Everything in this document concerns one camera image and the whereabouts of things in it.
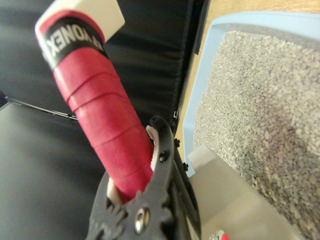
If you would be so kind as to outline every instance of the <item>grey gravel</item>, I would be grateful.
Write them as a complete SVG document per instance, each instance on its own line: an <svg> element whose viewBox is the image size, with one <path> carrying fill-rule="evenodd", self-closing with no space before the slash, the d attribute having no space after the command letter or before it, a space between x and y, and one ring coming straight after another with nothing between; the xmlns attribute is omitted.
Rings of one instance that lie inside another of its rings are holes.
<svg viewBox="0 0 320 240"><path fill-rule="evenodd" d="M320 52L228 32L195 117L194 147L202 143L320 240Z"/></svg>

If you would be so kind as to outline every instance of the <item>red grip tape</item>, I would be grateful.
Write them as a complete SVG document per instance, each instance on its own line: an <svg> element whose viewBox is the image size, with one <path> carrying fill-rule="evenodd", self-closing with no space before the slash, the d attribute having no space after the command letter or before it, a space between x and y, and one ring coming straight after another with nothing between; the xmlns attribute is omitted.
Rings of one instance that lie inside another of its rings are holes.
<svg viewBox="0 0 320 240"><path fill-rule="evenodd" d="M53 75L125 202L143 192L153 174L153 145L110 60L90 47L79 48Z"/></svg>

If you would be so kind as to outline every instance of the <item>clamp jaw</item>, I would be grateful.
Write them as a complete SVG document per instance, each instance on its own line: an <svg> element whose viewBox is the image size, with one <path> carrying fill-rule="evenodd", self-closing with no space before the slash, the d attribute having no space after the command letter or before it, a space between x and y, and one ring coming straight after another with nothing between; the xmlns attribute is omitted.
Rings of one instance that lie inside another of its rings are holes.
<svg viewBox="0 0 320 240"><path fill-rule="evenodd" d="M155 169L144 192L126 204L107 197L104 174L93 203L86 240L199 240L199 209L177 143L160 116L150 120L158 133Z"/></svg>

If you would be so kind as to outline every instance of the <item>wooden floor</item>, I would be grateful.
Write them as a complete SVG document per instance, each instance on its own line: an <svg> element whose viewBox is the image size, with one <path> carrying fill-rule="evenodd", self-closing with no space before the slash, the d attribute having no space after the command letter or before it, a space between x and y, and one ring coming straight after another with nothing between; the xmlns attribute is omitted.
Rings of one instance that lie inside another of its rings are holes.
<svg viewBox="0 0 320 240"><path fill-rule="evenodd" d="M183 121L210 23L213 19L223 15L248 11L284 11L319 14L320 0L211 0L199 55L192 56L188 77L185 81L185 89L180 99L180 105L182 107L179 113L180 119L175 137L181 142L178 149L183 160Z"/></svg>

